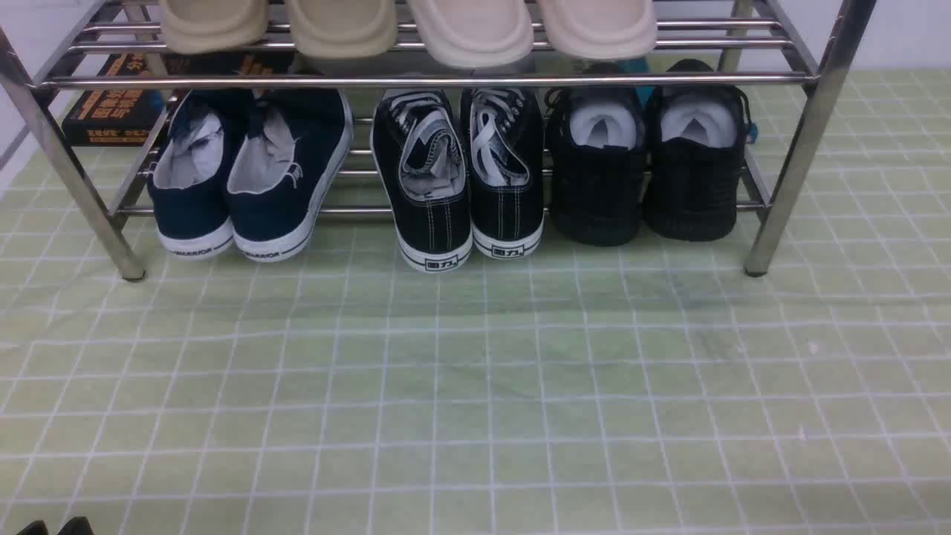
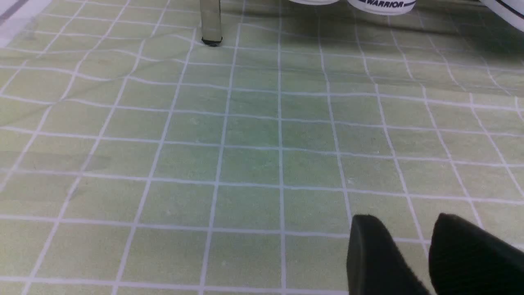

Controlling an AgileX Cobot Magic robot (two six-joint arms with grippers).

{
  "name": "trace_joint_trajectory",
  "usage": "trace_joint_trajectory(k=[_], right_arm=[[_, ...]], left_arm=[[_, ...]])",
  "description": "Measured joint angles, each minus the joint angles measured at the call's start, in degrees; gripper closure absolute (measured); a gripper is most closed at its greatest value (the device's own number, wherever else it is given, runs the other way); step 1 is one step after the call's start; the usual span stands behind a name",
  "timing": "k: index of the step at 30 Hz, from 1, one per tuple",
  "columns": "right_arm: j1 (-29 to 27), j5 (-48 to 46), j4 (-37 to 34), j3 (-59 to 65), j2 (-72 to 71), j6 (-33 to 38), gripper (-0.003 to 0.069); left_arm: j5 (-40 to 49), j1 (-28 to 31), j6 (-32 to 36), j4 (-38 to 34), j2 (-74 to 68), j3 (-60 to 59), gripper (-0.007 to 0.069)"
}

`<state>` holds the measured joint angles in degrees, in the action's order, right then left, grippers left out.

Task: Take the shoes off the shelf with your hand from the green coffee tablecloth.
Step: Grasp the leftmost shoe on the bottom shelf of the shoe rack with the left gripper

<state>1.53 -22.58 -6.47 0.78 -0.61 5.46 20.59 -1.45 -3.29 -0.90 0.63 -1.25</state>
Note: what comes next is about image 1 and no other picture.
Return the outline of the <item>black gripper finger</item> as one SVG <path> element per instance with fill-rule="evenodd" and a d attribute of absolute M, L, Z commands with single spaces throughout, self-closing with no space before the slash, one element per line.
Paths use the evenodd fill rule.
<path fill-rule="evenodd" d="M 58 535 L 95 535 L 91 522 L 85 516 L 75 516 L 68 519 L 59 529 Z"/>

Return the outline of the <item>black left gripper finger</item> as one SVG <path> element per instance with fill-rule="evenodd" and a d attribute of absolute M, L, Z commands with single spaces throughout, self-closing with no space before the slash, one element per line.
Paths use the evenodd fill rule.
<path fill-rule="evenodd" d="M 16 535 L 48 535 L 47 525 L 43 521 L 32 521 L 24 526 Z"/>

